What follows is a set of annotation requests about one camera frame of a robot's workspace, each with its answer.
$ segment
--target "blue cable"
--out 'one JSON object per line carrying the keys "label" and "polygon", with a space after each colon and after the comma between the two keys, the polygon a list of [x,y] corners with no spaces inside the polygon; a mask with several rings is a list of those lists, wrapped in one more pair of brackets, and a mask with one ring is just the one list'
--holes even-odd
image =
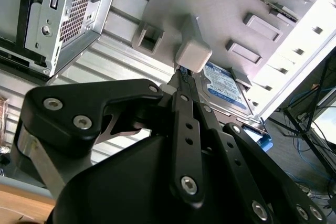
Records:
{"label": "blue cable", "polygon": [[298,139],[298,144],[297,144],[297,149],[300,157],[302,158],[303,161],[305,161],[307,164],[309,164],[318,174],[326,178],[327,180],[332,180],[330,177],[328,177],[326,174],[320,172],[313,164],[311,164],[308,160],[306,160],[303,155],[300,152],[300,139]]}
{"label": "blue cable", "polygon": [[[336,88],[336,87],[332,87],[332,88],[327,88],[327,89],[322,89],[322,91],[329,91],[329,90],[332,90],[332,89],[334,89],[334,88]],[[291,106],[292,104],[293,104],[293,102],[295,102],[295,98],[296,97],[302,97],[303,95],[305,95],[305,94],[307,94],[307,93],[309,93],[310,91],[305,91],[305,92],[302,92],[302,93],[299,93],[299,94],[297,94],[297,95],[295,95],[291,100],[290,100],[290,102],[289,102],[289,105],[288,106]]]}
{"label": "blue cable", "polygon": [[292,176],[296,180],[296,182],[303,182],[303,183],[306,183],[307,185],[311,185],[314,188],[316,188],[316,185],[313,182],[311,182],[309,180],[298,178],[298,177],[294,176],[292,173],[289,173],[287,171],[284,171],[284,172],[287,173],[288,175]]}

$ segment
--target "hard drive label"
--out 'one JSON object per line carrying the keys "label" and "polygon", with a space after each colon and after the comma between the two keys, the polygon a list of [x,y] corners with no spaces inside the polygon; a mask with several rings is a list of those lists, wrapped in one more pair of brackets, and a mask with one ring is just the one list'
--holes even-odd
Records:
{"label": "hard drive label", "polygon": [[210,81],[210,84],[207,84],[207,89],[211,94],[244,110],[247,109],[231,73],[208,62],[204,67],[204,74]]}

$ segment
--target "black stand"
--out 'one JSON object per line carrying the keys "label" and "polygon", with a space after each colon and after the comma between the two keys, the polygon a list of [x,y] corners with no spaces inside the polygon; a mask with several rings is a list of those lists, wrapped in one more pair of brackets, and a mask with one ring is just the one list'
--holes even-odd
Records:
{"label": "black stand", "polygon": [[[285,116],[289,119],[290,124],[293,124],[295,129],[288,127],[287,125],[284,125],[283,123],[280,123],[279,121],[269,118],[271,122],[283,127],[284,129],[293,132],[296,136],[304,141],[307,142],[309,147],[312,149],[312,151],[315,153],[317,158],[320,160],[320,162],[323,164],[323,166],[326,168],[327,172],[330,174],[330,176],[336,180],[336,155],[333,153],[333,151],[329,148],[326,141],[322,141],[320,137],[316,135],[314,131],[311,131],[311,123],[313,122],[313,117],[315,114],[315,111],[317,109],[317,104],[320,100],[320,94],[322,91],[323,83],[325,80],[325,75],[327,73],[328,65],[330,60],[332,59],[332,56],[336,54],[336,49],[333,49],[329,55],[327,60],[325,61],[323,72],[321,75],[320,83],[318,86],[310,90],[307,94],[303,95],[299,99],[295,100],[293,103],[289,104],[286,108],[279,108],[277,112],[283,112]],[[291,114],[291,109],[297,106],[301,101],[307,99],[311,95],[315,94],[313,102],[310,104],[310,108],[308,109],[308,119],[306,120],[307,123],[299,123],[297,119],[294,118],[294,116]]]}

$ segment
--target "power supply unit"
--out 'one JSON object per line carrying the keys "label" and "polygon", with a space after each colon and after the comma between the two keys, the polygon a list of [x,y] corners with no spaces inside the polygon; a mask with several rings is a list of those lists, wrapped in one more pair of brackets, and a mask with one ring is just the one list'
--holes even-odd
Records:
{"label": "power supply unit", "polygon": [[99,38],[112,0],[0,0],[0,68],[53,81]]}

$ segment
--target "wooden surface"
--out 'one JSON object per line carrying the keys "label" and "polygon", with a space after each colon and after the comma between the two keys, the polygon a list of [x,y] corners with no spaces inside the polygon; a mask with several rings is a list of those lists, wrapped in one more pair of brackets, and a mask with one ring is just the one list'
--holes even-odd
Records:
{"label": "wooden surface", "polygon": [[47,197],[0,185],[0,224],[44,223],[55,202]]}

